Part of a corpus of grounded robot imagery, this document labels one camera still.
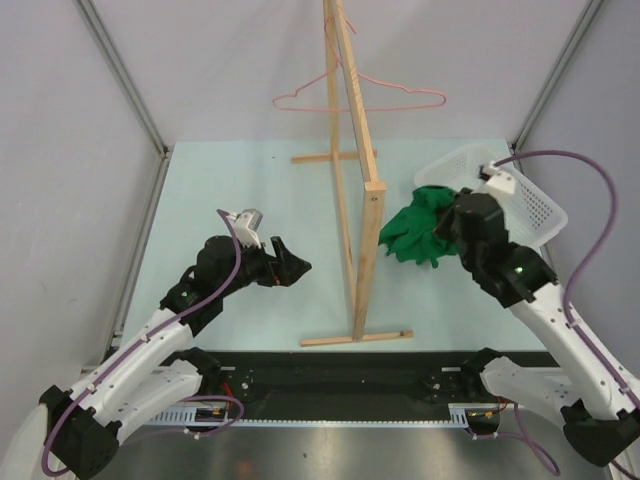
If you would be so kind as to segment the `green t shirt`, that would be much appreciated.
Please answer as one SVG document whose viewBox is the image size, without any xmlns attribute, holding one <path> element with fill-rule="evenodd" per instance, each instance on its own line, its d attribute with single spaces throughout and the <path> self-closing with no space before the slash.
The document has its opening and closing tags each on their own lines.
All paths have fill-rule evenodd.
<svg viewBox="0 0 640 480">
<path fill-rule="evenodd" d="M 438 215 L 453 205 L 456 192 L 445 186 L 425 185 L 412 192 L 412 200 L 381 229 L 378 244 L 386 247 L 386 256 L 400 263 L 415 262 L 439 267 L 439 260 L 457 256 L 453 243 L 438 237 L 434 230 Z"/>
</svg>

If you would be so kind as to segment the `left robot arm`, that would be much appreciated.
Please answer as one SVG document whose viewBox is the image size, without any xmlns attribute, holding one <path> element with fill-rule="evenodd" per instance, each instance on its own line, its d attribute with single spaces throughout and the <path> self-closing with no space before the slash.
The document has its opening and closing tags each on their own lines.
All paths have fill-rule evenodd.
<svg viewBox="0 0 640 480">
<path fill-rule="evenodd" d="M 190 342 L 221 314 L 229 295 L 252 284 L 289 287 L 312 268 L 280 237 L 271 244 L 274 252 L 268 254 L 262 244 L 209 238 L 136 337 L 72 387 L 53 385 L 43 392 L 45 475 L 56 476 L 49 465 L 55 456 L 63 473 L 91 479 L 152 417 L 184 399 L 207 400 L 219 392 L 219 363 Z"/>
</svg>

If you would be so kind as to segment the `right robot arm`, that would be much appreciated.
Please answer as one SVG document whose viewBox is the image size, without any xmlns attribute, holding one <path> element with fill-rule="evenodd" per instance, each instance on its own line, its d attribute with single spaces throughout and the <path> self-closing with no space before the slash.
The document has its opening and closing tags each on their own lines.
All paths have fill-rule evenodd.
<svg viewBox="0 0 640 480">
<path fill-rule="evenodd" d="M 511 400 L 559 427 L 589 463 L 610 465 L 639 438 L 638 378 L 597 338 L 542 257 L 510 241 L 493 196 L 455 194 L 435 232 L 453 241 L 472 279 L 527 326 L 568 379 L 550 380 L 485 348 L 461 376 L 463 393 L 473 401 L 491 394 Z"/>
</svg>

